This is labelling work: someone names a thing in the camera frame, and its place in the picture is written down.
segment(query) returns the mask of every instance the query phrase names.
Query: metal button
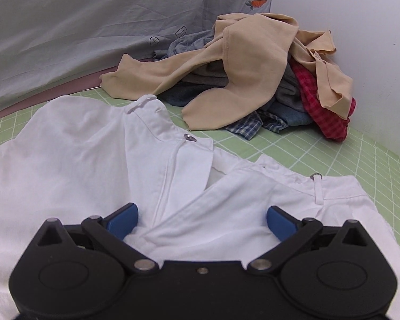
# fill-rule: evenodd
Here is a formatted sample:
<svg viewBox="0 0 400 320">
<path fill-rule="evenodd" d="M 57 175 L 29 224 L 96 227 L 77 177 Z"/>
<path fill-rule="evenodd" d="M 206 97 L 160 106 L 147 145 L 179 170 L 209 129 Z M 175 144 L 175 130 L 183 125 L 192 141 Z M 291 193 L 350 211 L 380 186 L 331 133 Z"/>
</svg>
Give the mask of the metal button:
<svg viewBox="0 0 400 320">
<path fill-rule="evenodd" d="M 137 260 L 133 265 L 137 270 L 142 270 L 142 271 L 151 270 L 154 267 L 156 267 L 156 263 L 147 258 L 142 258 L 141 260 Z"/>
<path fill-rule="evenodd" d="M 315 176 L 316 174 L 320 176 L 320 179 L 323 179 L 322 174 L 321 174 L 321 173 L 318 173 L 318 172 L 313 173 L 312 175 L 310 175 L 310 178 L 311 178 L 312 180 L 314 180 L 314 176 Z"/>
<path fill-rule="evenodd" d="M 267 270 L 270 268 L 273 264 L 271 261 L 266 260 L 264 258 L 257 258 L 256 260 L 253 260 L 250 265 L 252 268 L 255 268 L 256 270 Z"/>
<path fill-rule="evenodd" d="M 199 273 L 199 274 L 207 274 L 207 273 L 209 273 L 209 270 L 206 267 L 200 267 L 197 270 L 197 273 Z"/>
<path fill-rule="evenodd" d="M 188 135 L 188 133 L 184 134 L 184 138 L 187 141 L 197 142 L 197 139 L 195 139 L 192 135 Z"/>
</svg>

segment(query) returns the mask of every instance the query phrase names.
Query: screw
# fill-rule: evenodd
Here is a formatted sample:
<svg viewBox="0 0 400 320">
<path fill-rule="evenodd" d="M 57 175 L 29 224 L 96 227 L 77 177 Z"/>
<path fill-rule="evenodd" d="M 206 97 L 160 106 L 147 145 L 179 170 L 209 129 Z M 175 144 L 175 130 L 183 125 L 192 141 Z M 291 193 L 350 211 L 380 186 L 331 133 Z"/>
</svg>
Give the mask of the screw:
<svg viewBox="0 0 400 320">
<path fill-rule="evenodd" d="M 133 264 L 137 270 L 147 271 L 156 267 L 156 263 L 148 258 L 142 258 Z"/>
<path fill-rule="evenodd" d="M 256 260 L 253 260 L 250 265 L 252 268 L 255 268 L 256 270 L 267 270 L 270 268 L 273 264 L 271 261 L 266 260 L 264 258 L 257 258 Z"/>
<path fill-rule="evenodd" d="M 199 273 L 199 274 L 207 274 L 207 273 L 209 273 L 209 270 L 206 267 L 200 267 L 197 270 L 197 273 Z"/>
</svg>

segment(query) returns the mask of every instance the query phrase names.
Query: plaid fabric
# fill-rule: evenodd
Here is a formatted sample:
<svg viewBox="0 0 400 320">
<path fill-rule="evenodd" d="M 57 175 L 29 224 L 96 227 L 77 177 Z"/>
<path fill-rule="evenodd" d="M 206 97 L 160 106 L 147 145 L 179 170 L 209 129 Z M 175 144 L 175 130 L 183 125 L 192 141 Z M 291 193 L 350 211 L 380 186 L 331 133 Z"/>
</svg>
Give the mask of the plaid fabric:
<svg viewBox="0 0 400 320">
<path fill-rule="evenodd" d="M 267 130 L 279 133 L 280 130 L 283 130 L 289 126 L 283 119 L 270 112 L 265 112 L 262 110 L 258 112 L 262 120 L 262 127 L 266 128 Z"/>
<path fill-rule="evenodd" d="M 237 120 L 236 122 L 225 126 L 225 130 L 241 135 L 248 141 L 250 141 L 254 135 L 259 131 L 262 125 L 262 120 L 260 119 L 258 113 L 252 112 L 249 115 Z"/>
<path fill-rule="evenodd" d="M 311 115 L 326 138 L 343 142 L 347 137 L 347 126 L 350 119 L 343 120 L 337 114 L 321 106 L 317 98 L 317 80 L 311 72 L 293 58 L 290 60 L 290 67 L 299 81 L 301 99 L 307 113 Z M 352 99 L 348 116 L 354 112 L 355 107 L 356 101 Z"/>
</svg>

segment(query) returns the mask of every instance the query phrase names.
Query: pile of clothes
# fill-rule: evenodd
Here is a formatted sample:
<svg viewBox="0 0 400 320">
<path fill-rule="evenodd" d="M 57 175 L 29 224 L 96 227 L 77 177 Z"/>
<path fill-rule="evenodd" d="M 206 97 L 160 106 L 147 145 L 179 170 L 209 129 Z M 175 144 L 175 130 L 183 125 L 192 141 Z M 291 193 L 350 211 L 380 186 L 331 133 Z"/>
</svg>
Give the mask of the pile of clothes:
<svg viewBox="0 0 400 320">
<path fill-rule="evenodd" d="M 299 30 L 285 15 L 220 15 L 213 30 L 187 34 L 154 63 L 124 55 L 101 86 L 112 97 L 155 94 L 184 107 L 190 129 L 225 128 L 252 139 L 264 127 L 278 133 L 315 122 L 342 142 L 356 101 L 352 79 L 328 57 L 331 33 Z"/>
</svg>

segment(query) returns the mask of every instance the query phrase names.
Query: white pants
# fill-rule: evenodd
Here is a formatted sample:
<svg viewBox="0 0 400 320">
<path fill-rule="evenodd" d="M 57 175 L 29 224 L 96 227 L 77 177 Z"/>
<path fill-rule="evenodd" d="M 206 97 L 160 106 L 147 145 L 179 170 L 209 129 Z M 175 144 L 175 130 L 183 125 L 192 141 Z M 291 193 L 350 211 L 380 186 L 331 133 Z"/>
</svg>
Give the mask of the white pants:
<svg viewBox="0 0 400 320">
<path fill-rule="evenodd" d="M 7 281 L 46 218 L 80 223 L 128 202 L 137 204 L 140 220 L 125 242 L 160 264 L 246 266 L 279 243 L 265 219 L 270 206 L 328 226 L 357 219 L 397 276 L 388 316 L 400 320 L 400 248 L 354 177 L 312 180 L 265 155 L 252 163 L 186 133 L 152 95 L 123 108 L 67 96 L 0 146 L 0 320 L 17 314 Z"/>
</svg>

